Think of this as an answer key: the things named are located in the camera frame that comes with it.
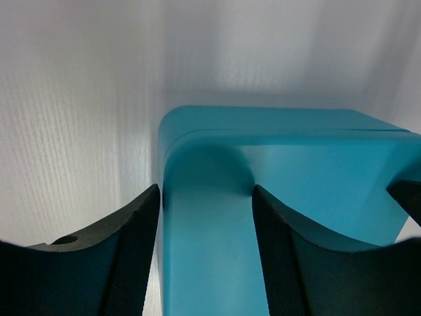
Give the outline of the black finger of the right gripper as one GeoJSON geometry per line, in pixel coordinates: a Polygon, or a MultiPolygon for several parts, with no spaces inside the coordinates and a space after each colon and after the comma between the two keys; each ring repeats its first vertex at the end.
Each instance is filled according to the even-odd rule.
{"type": "Polygon", "coordinates": [[[418,224],[421,224],[421,183],[398,180],[387,187],[388,194],[418,224]]]}

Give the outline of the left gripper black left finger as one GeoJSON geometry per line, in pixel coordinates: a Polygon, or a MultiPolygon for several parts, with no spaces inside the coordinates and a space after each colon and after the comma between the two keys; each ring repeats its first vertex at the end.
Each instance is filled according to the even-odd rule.
{"type": "Polygon", "coordinates": [[[2,315],[141,315],[159,221],[152,185],[52,244],[1,243],[2,315]]]}

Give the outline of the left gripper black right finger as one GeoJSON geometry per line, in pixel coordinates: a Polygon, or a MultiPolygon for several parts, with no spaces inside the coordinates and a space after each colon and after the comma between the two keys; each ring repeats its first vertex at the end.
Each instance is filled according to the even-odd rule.
{"type": "Polygon", "coordinates": [[[420,239],[375,246],[300,214],[262,186],[253,220],[271,315],[419,315],[420,239]]]}

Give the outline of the teal tin lid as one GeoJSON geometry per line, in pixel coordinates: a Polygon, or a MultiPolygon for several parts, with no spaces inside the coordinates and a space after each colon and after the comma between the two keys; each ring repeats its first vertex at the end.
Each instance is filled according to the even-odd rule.
{"type": "Polygon", "coordinates": [[[253,220],[257,185],[349,238],[388,246],[411,218],[388,194],[420,182],[420,136],[367,130],[191,132],[165,156],[165,315],[271,315],[253,220]]]}

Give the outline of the teal tin box with cups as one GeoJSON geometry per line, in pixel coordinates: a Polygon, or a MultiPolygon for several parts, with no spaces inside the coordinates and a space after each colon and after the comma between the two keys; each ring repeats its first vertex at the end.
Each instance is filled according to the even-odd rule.
{"type": "Polygon", "coordinates": [[[349,109],[280,107],[225,107],[184,105],[161,120],[158,159],[164,163],[168,150],[191,132],[200,130],[367,130],[406,132],[380,119],[349,109]]]}

